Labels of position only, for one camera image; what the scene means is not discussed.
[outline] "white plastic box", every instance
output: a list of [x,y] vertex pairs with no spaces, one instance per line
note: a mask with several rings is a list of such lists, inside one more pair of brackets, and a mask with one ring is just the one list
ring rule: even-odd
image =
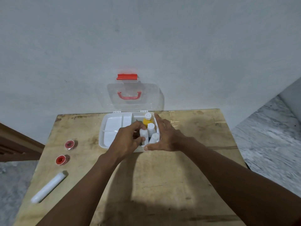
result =
[[[101,106],[113,112],[104,116],[99,132],[100,147],[109,148],[121,127],[136,120],[143,121],[145,113],[156,109],[160,91],[152,79],[141,79],[137,74],[118,74],[117,79],[98,83],[96,92]],[[151,114],[160,135],[154,113]],[[134,152],[144,152],[143,148],[139,146]]]

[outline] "brown wood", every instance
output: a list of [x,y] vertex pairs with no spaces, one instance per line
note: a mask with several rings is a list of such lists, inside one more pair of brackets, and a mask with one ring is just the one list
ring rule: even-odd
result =
[[44,145],[0,123],[0,162],[39,160]]
[[[163,119],[206,146],[246,167],[223,114],[219,109],[164,111]],[[52,128],[15,226],[36,225],[45,214],[91,169],[107,151],[98,144],[105,114],[59,115]],[[76,149],[64,144],[76,139]],[[55,164],[68,154],[64,166]],[[41,203],[30,199],[55,175],[68,176]],[[227,206],[198,167],[181,152],[133,153],[114,171],[91,225],[225,225],[244,223]]]

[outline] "left hand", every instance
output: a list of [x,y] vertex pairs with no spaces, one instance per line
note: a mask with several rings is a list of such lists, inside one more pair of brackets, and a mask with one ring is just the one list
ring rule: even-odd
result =
[[133,153],[142,141],[145,141],[144,137],[133,138],[134,134],[139,135],[140,129],[145,130],[146,127],[139,121],[135,121],[127,127],[120,128],[107,152],[114,154],[118,157],[119,161],[122,161],[126,156]]

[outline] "hand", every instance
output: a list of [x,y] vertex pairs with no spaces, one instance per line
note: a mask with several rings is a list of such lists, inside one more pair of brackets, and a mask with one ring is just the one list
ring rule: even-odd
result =
[[188,139],[180,130],[176,130],[169,120],[161,119],[158,114],[155,118],[160,130],[160,141],[150,143],[144,147],[145,151],[163,150],[168,152],[179,151],[183,140]]
[[115,154],[122,161],[126,156],[133,153],[142,141],[145,141],[144,137],[139,136],[140,129],[145,130],[146,127],[139,121],[135,121],[127,127],[120,128],[107,152]]

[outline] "transparent lid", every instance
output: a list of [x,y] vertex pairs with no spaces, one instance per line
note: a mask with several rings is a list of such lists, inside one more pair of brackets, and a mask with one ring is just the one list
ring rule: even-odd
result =
[[138,78],[137,74],[118,74],[117,79],[103,79],[96,84],[99,102],[107,112],[155,110],[159,92],[154,80]]

